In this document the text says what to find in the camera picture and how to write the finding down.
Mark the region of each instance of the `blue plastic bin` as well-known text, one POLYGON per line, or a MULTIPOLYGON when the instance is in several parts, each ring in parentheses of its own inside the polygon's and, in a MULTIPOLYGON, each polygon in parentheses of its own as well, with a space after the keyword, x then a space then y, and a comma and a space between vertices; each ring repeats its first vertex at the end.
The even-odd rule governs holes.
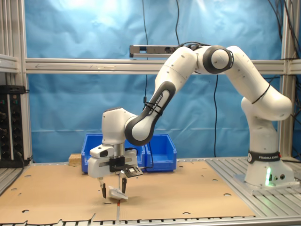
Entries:
MULTIPOLYGON (((154 167, 147 168, 147 172, 171 172, 176 168, 177 151, 168 134, 154 134, 150 141, 154 159, 154 167)), ((147 144, 146 166, 151 167, 151 152, 147 144)))
MULTIPOLYGON (((101 145, 103 140, 102 134, 86 134, 83 147, 81 149, 81 171, 88 173, 88 160, 90 156, 90 150, 101 145)), ((130 144, 127 140, 125 142, 125 147, 134 147, 138 150, 138 166, 144 167, 146 165, 145 158, 145 146, 135 146, 130 144)))

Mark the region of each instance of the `green led light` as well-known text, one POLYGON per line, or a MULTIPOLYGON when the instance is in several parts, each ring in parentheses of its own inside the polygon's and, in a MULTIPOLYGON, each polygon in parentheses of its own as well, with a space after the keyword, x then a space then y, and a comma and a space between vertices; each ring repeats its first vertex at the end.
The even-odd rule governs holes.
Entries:
POLYGON ((269 176, 271 175, 271 167, 268 167, 267 169, 267 176, 265 178, 265 185, 269 186, 269 176))

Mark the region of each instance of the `control panel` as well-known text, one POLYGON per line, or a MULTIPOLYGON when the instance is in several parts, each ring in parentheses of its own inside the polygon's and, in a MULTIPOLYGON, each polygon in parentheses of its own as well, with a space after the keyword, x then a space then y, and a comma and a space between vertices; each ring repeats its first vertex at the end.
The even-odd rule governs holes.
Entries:
POLYGON ((11 160, 8 95, 0 94, 0 161, 11 160))
POLYGON ((0 86, 0 168, 23 167, 24 158, 21 95, 22 86, 0 86))

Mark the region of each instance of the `blue backdrop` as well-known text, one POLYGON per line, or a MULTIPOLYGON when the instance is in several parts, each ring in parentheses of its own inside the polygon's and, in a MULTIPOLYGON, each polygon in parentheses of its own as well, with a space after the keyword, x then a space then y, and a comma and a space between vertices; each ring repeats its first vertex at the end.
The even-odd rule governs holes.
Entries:
MULTIPOLYGON (((149 45, 177 45, 175 0, 145 0, 149 45)), ((241 47, 252 60, 280 59, 276 17, 262 0, 179 0, 180 42, 241 47)), ((142 0, 26 0, 28 57, 127 59, 129 45, 145 45, 142 0)), ((148 99, 155 75, 149 75, 148 99)), ((212 157, 216 76, 191 76, 159 119, 178 157, 212 157)), ((278 80, 273 85, 278 88, 278 80)), ((139 114, 145 75, 29 75, 33 159, 67 161, 86 133, 101 132, 101 116, 122 106, 139 114)), ((221 75, 217 156, 246 156, 249 131, 242 97, 221 75)))

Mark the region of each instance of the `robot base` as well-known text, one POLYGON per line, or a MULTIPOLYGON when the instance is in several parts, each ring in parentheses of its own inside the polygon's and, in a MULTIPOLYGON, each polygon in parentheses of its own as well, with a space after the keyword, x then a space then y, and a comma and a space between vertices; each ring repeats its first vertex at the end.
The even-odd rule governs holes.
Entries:
POLYGON ((299 187, 293 170, 282 160, 275 162, 256 161, 248 165, 246 176, 235 175, 233 179, 251 195, 260 191, 271 191, 299 187))

